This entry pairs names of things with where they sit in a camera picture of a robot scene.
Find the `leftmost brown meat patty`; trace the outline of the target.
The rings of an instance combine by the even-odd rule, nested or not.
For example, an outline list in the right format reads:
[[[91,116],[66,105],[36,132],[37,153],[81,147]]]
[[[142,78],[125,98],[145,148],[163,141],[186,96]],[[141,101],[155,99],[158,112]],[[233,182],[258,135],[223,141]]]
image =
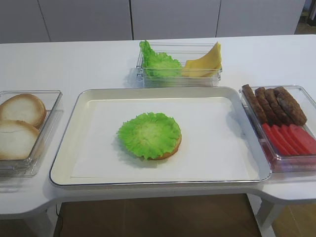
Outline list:
[[[259,122],[261,124],[267,123],[268,119],[266,117],[266,114],[265,114],[263,108],[261,107],[259,101],[255,97],[253,90],[250,88],[250,86],[248,84],[243,85],[242,91],[243,91],[244,95],[246,96],[246,98],[247,98],[252,110],[254,111],[257,119],[259,120]]]

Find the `clear bin lettuce and cheese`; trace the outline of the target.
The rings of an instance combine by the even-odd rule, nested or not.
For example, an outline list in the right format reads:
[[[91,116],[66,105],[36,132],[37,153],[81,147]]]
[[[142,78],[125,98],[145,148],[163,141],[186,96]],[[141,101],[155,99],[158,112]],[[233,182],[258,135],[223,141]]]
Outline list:
[[[173,59],[178,60],[182,69],[187,60],[199,59],[207,54],[214,44],[203,43],[163,43],[149,42],[151,48],[157,52],[165,52]],[[222,68],[211,77],[191,78],[191,77],[151,77],[146,74],[142,67],[143,54],[140,48],[139,58],[137,62],[137,77],[142,80],[144,87],[175,87],[175,86],[218,86],[221,79]]]

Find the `green lettuce leaves in bin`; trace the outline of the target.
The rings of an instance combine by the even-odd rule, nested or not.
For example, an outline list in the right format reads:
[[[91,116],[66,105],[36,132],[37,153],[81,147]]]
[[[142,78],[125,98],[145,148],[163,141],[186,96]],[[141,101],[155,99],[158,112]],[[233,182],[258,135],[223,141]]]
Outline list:
[[[146,74],[151,77],[180,77],[182,65],[165,52],[155,52],[148,41],[139,44],[142,54],[142,67]]]

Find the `clear bin with buns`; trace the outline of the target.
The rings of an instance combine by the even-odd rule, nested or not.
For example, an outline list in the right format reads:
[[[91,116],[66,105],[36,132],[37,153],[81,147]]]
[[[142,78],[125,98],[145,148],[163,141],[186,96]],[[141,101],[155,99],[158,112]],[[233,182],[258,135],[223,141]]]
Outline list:
[[[63,112],[60,106],[62,92],[59,90],[2,91],[0,93],[0,104],[19,94],[32,94],[42,100],[46,108],[46,118],[40,129],[37,129],[39,136],[30,155],[26,159],[0,160],[0,174],[2,177],[33,176],[37,173],[47,150],[47,146],[54,134],[54,128]]]

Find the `white metal baking tray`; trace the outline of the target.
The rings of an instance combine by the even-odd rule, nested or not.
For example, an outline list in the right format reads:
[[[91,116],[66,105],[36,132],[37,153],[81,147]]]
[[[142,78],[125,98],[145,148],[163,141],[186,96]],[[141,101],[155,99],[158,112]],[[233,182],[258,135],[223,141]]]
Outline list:
[[[179,150],[153,161],[129,153],[117,132],[145,113],[164,113]],[[58,186],[261,182],[271,168],[238,93],[228,87],[91,89],[82,92],[50,171]]]

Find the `clear bin patties and tomato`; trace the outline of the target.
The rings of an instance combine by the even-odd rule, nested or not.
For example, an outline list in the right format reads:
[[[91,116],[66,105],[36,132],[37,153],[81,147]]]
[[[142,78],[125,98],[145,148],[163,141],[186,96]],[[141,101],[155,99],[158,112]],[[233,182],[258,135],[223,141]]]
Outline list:
[[[266,89],[276,88],[278,86],[263,86]],[[314,139],[316,139],[316,103],[305,91],[304,88],[296,85],[282,85],[300,104],[301,109],[307,117],[305,125],[300,126],[307,131]],[[259,87],[251,87],[255,95],[255,90]],[[298,172],[298,171],[314,171],[316,169],[316,155],[298,155],[298,156],[283,156],[278,153],[278,150],[267,137],[262,125],[257,119],[252,110],[242,88],[239,91],[243,107],[251,121],[254,130],[258,136],[259,143],[264,150],[268,162],[271,165],[273,172]]]

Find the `front brown meat patty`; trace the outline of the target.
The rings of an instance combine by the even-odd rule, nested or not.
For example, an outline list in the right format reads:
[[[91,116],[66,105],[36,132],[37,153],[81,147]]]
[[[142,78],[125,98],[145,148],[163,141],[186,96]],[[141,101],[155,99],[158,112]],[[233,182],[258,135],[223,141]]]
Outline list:
[[[293,120],[297,126],[303,126],[307,117],[294,97],[282,86],[273,89],[276,99],[284,112]]]

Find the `white parchment paper sheet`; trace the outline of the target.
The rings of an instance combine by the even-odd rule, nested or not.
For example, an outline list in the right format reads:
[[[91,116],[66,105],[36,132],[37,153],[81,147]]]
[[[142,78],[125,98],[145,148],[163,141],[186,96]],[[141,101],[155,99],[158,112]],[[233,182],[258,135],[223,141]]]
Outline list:
[[[104,183],[247,180],[250,155],[240,110],[227,98],[93,100],[74,178]],[[128,153],[117,137],[122,124],[145,112],[173,117],[181,128],[178,152],[159,161]]]

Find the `green lettuce leaf on bun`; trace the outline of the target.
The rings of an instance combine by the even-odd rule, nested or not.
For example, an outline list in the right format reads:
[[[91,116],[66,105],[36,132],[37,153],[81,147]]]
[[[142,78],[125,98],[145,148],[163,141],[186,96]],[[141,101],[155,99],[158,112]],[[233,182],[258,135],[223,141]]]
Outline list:
[[[124,122],[117,135],[129,152],[148,160],[173,151],[182,133],[174,118],[150,112]]]

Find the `white bun half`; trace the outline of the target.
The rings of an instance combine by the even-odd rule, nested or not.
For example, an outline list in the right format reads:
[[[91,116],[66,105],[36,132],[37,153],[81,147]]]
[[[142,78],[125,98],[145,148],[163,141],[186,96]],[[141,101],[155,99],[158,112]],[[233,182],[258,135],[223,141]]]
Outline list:
[[[26,159],[39,136],[32,125],[19,120],[0,121],[0,159]]]
[[[46,108],[42,100],[32,94],[19,94],[0,105],[1,120],[24,121],[40,129],[46,118]]]

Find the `upper white bun half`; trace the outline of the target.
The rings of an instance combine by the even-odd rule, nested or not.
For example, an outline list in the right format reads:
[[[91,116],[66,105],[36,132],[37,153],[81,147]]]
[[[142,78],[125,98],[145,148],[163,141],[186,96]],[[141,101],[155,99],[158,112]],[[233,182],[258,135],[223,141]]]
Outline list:
[[[32,94],[19,94],[0,105],[1,120],[24,121],[40,129],[46,118],[46,108],[42,100]]]

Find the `lower white bun half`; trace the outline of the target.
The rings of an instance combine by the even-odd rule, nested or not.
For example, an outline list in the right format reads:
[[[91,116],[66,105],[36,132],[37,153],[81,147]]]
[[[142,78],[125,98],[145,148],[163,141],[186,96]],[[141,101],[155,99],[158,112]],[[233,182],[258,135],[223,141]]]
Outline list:
[[[19,120],[0,121],[0,159],[26,159],[39,136],[32,125]]]

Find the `bottom burger bun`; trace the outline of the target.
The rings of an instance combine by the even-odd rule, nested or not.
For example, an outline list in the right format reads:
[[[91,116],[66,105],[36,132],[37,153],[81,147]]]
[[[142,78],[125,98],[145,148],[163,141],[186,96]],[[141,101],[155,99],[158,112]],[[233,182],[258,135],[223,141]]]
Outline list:
[[[177,141],[177,143],[176,143],[176,146],[175,146],[175,148],[173,149],[173,151],[171,151],[171,152],[166,152],[166,153],[164,153],[162,156],[158,156],[157,158],[149,158],[149,160],[162,160],[162,159],[166,159],[166,158],[168,158],[168,157],[174,155],[174,154],[178,151],[181,142],[182,142],[182,135],[180,135],[180,137],[179,137],[179,139],[178,139],[178,141]]]

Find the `brown meat patty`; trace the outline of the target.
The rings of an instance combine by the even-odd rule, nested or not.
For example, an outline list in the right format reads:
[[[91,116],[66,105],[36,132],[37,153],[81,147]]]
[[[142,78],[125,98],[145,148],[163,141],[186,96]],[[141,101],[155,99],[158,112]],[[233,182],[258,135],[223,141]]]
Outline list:
[[[281,126],[282,123],[274,113],[273,109],[271,108],[268,100],[265,97],[265,88],[264,87],[259,87],[258,89],[255,90],[255,96],[261,105],[262,109],[265,112],[265,115],[267,117],[268,123],[270,126],[272,125],[277,125]]]
[[[276,99],[284,112],[293,120],[297,126],[303,126],[307,117],[294,97],[282,86],[273,89]]]
[[[261,124],[267,123],[268,119],[266,117],[266,114],[265,114],[263,108],[261,107],[259,101],[255,97],[253,90],[250,88],[250,86],[248,84],[243,85],[242,91],[243,91],[244,95],[246,96],[246,98],[247,98],[252,110],[254,111],[257,119],[259,120],[259,122]]]
[[[280,120],[279,126],[281,126],[282,124],[285,124],[287,126],[293,124],[293,120],[286,114],[283,108],[279,105],[274,90],[272,88],[265,90],[265,97],[269,102],[274,114]]]

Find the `yellow cheese slices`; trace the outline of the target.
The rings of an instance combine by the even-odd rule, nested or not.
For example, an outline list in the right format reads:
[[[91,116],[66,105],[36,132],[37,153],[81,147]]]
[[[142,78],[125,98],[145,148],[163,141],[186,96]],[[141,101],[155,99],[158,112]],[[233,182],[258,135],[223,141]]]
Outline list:
[[[216,42],[211,50],[199,59],[187,60],[182,69],[183,77],[211,77],[222,68],[221,44]]]

